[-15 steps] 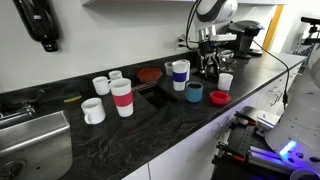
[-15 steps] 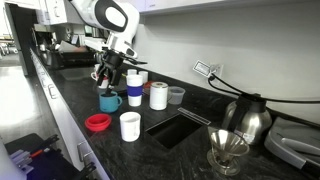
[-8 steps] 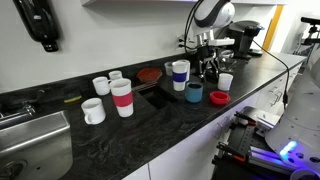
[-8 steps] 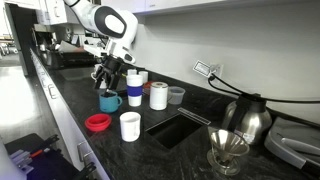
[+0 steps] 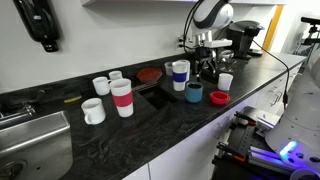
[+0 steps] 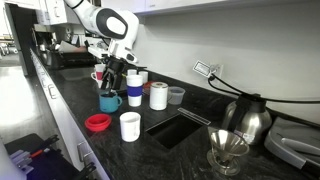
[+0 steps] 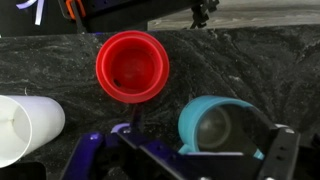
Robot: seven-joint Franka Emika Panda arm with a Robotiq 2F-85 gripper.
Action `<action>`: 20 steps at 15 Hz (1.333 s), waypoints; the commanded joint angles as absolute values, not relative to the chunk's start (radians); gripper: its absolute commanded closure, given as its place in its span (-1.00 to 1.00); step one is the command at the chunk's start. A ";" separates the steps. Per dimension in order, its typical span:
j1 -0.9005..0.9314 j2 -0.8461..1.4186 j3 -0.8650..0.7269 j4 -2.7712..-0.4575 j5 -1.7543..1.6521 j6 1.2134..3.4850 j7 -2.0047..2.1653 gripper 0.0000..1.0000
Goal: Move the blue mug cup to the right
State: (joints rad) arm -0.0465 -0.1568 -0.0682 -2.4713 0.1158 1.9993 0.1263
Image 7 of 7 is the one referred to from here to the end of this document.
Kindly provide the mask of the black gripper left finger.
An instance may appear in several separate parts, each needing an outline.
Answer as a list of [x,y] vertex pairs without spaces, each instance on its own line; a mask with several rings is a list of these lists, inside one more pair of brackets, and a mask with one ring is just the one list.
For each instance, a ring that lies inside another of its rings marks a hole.
[[101,133],[84,134],[78,140],[60,180],[97,180],[95,156],[103,141]]

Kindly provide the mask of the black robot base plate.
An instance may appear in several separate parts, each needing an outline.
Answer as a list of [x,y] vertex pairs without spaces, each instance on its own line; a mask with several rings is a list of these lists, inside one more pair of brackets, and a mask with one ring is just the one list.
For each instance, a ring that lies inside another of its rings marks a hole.
[[[0,35],[2,37],[75,34],[74,21],[63,16],[59,0],[44,0],[42,22],[35,24],[37,5],[19,10],[24,0],[0,0]],[[137,0],[126,7],[87,15],[83,24],[88,32],[112,32],[146,27],[148,21],[191,8],[203,0]]]

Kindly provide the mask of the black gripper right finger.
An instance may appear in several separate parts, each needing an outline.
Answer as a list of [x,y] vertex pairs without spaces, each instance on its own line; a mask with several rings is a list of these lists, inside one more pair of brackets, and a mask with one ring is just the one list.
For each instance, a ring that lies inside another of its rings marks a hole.
[[292,180],[299,153],[300,134],[279,128],[265,155],[258,180]]

